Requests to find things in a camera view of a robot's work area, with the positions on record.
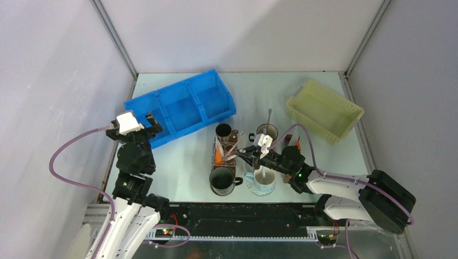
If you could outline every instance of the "plastic basket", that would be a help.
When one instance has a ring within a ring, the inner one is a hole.
[[[361,118],[364,110],[313,80],[286,101],[288,116],[335,145]]]
[[[124,103],[139,123],[149,127],[145,115],[150,111],[164,129],[150,140],[151,147],[161,146],[224,120],[234,114],[232,95],[216,70],[166,86]]]

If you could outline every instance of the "blue tray compartment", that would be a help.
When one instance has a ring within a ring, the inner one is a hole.
[[[173,139],[236,114],[234,100],[216,70],[199,74],[173,85],[126,101],[139,123],[149,127],[145,115],[152,111],[164,131],[150,140],[159,147]]]

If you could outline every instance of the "gray wall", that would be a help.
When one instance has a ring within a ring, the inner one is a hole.
[[[54,151],[108,125],[132,78],[88,0],[0,1],[1,258],[63,258],[96,193],[55,179]],[[61,175],[101,186],[113,141],[65,150]]]
[[[351,84],[377,166],[417,198],[420,258],[458,247],[458,1],[393,1]]]

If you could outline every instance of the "mug handle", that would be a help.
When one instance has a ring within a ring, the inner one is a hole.
[[[254,173],[253,172],[246,172],[245,179],[250,182],[254,182]]]
[[[236,177],[235,178],[235,186],[239,186],[243,183],[243,178],[242,177]]]
[[[254,133],[248,134],[248,141],[253,142],[255,137],[256,137],[256,135]]]

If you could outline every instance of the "cup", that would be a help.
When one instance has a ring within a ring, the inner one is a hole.
[[[248,135],[249,141],[253,142],[256,135],[261,134],[263,129],[265,129],[266,127],[267,123],[259,125],[258,129],[256,130],[256,134],[250,133]],[[275,139],[277,139],[278,137],[278,129],[272,124],[269,124],[269,127],[267,128],[267,135],[269,135],[272,138],[272,141],[275,141]]]
[[[229,195],[236,186],[243,183],[243,178],[234,177],[226,167],[218,167],[210,173],[210,187],[219,196]]]
[[[262,177],[262,170],[265,169],[266,177]],[[258,170],[245,173],[245,179],[253,184],[250,191],[258,196],[265,196],[273,192],[275,189],[275,180],[277,174],[274,170],[261,166]]]
[[[229,124],[223,123],[216,127],[215,135],[219,142],[229,142],[229,135],[232,133],[232,128]]]

